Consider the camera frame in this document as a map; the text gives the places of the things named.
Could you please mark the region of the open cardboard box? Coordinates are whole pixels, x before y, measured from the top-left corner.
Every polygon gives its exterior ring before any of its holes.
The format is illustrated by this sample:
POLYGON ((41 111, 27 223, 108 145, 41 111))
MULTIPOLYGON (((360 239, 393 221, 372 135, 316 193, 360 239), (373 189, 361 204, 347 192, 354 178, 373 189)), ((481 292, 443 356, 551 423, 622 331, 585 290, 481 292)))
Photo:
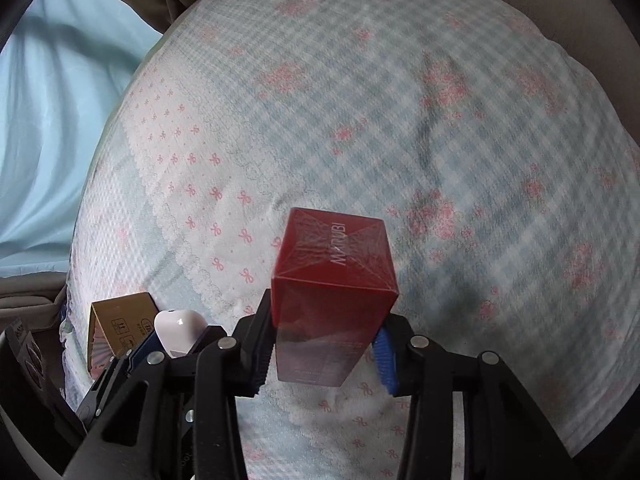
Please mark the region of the open cardboard box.
POLYGON ((93 302, 89 311, 87 370, 98 379, 111 358, 134 350, 154 330, 157 306, 148 292, 93 302))

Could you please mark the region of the light blue curtain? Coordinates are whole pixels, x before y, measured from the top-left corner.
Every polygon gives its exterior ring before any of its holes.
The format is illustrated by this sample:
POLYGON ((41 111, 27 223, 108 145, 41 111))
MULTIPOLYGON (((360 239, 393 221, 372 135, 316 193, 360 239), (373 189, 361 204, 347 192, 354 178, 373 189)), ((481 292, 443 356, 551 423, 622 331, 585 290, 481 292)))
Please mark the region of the light blue curtain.
POLYGON ((1 274, 68 269, 112 108, 160 35, 119 0, 34 0, 1 51, 1 274))

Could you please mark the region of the red cosmetic box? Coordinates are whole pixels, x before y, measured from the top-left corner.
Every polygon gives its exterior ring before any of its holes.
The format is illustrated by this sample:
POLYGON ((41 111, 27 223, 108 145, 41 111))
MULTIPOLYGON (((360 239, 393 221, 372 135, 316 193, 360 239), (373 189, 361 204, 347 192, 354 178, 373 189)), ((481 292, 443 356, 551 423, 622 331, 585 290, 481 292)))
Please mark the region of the red cosmetic box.
POLYGON ((399 296, 384 221, 293 208, 270 292, 278 379, 343 385, 399 296))

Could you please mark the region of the checkered floral bed sheet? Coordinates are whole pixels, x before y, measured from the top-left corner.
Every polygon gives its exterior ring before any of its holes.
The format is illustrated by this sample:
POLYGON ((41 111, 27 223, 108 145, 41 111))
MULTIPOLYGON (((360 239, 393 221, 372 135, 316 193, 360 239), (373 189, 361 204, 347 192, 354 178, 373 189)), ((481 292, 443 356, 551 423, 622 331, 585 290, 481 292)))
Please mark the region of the checkered floral bed sheet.
POLYGON ((639 149, 595 76, 500 0, 200 0, 93 156, 67 279, 232 327, 294 207, 380 218, 398 313, 500 354, 570 454, 639 385, 639 149))

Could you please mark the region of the white earbuds case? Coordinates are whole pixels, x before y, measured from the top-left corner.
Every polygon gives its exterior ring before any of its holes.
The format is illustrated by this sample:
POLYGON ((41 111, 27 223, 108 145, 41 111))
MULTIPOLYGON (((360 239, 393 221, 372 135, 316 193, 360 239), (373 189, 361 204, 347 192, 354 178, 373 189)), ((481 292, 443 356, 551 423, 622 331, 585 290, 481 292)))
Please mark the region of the white earbuds case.
POLYGON ((204 316, 192 310, 163 310, 154 318, 154 330, 171 359, 186 356, 207 327, 204 316))

